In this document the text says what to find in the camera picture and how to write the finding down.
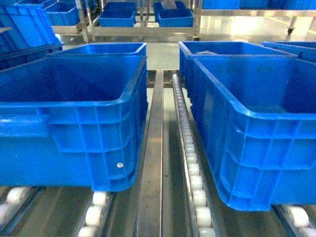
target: plastic bin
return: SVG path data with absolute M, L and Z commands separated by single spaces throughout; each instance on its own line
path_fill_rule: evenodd
M 146 56 L 146 43 L 98 43 L 86 44 L 77 48 L 71 48 L 61 52 L 50 54 L 54 55 L 109 55 L 109 54 L 125 54 Z
M 43 9 L 0 6 L 0 53 L 60 43 Z
M 269 9 L 283 9 L 285 0 L 269 0 Z
M 136 23 L 136 10 L 104 10 L 99 17 L 102 27 L 133 27 Z
M 241 211 L 315 204 L 316 64 L 196 58 L 192 112 L 222 201 Z
M 238 9 L 240 0 L 204 0 L 203 9 L 234 10 Z
M 223 55 L 279 55 L 292 56 L 283 51 L 266 48 L 260 45 L 255 45 L 246 42 L 221 42 L 221 41 L 184 41 L 179 42 L 180 47 L 180 73 L 185 81 L 185 87 L 188 91 L 188 97 L 192 97 L 193 82 L 194 82 L 194 63 L 196 57 L 219 57 Z
M 13 6 L 17 3 L 18 1 L 16 0 L 0 0 L 0 5 L 1 6 Z
M 17 2 L 16 6 L 34 7 L 34 8 L 46 8 L 56 3 L 56 0 L 23 0 Z
M 160 10 L 158 12 L 160 27 L 192 27 L 193 18 L 190 9 Z
M 0 185 L 133 185 L 147 113 L 141 56 L 48 57 L 0 72 Z
M 57 2 L 45 10 L 52 26 L 75 26 L 80 21 L 75 3 Z
M 186 8 L 185 4 L 181 1 L 176 1 L 175 3 L 176 3 L 176 6 L 178 9 L 185 9 Z M 155 15 L 156 22 L 158 22 L 158 12 L 160 10 L 163 10 L 161 2 L 155 2 L 154 3 L 154 15 Z
M 267 8 L 269 0 L 240 0 L 240 8 Z
M 262 42 L 264 46 L 298 55 L 298 58 L 316 63 L 316 42 Z
M 61 50 L 63 50 L 63 44 L 56 43 L 1 54 L 0 70 L 16 67 L 25 63 L 30 63 L 44 58 L 49 53 L 58 52 Z
M 136 6 L 137 4 L 135 2 L 108 2 L 105 5 L 104 10 L 136 10 Z
M 315 10 L 315 0 L 285 0 L 284 8 L 286 10 Z

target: white roller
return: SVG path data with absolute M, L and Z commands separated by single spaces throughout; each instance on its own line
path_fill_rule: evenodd
M 195 147 L 193 144 L 187 144 L 185 146 L 186 154 L 194 153 Z
M 183 136 L 183 141 L 185 143 L 193 143 L 192 137 L 191 136 Z
M 80 229 L 78 237 L 95 237 L 96 226 L 84 226 Z
M 30 187 L 17 187 L 10 190 L 6 196 L 6 202 L 11 204 L 20 204 L 26 195 L 30 192 Z
M 188 164 L 189 175 L 199 175 L 199 165 L 198 163 Z
M 300 228 L 300 233 L 303 237 L 316 237 L 316 229 L 314 228 Z
M 193 203 L 194 206 L 206 206 L 205 190 L 193 190 Z
M 185 136 L 185 135 L 191 135 L 191 131 L 190 131 L 189 129 L 183 129 L 183 130 L 182 130 L 182 134 L 183 134 L 183 136 Z
M 197 155 L 195 153 L 187 154 L 187 163 L 188 164 L 194 164 L 197 162 L 198 162 L 198 159 L 197 159 Z
M 0 205 L 0 226 L 2 226 L 11 217 L 16 205 L 12 203 L 4 203 Z
M 212 226 L 212 218 L 211 211 L 206 206 L 198 206 L 196 207 L 197 214 L 197 226 L 198 227 L 211 227 Z
M 94 192 L 92 203 L 96 206 L 104 206 L 107 200 L 107 193 L 106 192 Z
M 190 176 L 190 184 L 192 190 L 200 190 L 203 188 L 203 181 L 200 175 Z
M 102 206 L 89 207 L 85 216 L 85 223 L 87 226 L 98 226 L 101 223 Z
M 199 228 L 199 237 L 216 237 L 213 228 Z
M 285 211 L 297 228 L 307 227 L 310 224 L 306 211 L 300 206 L 286 206 Z

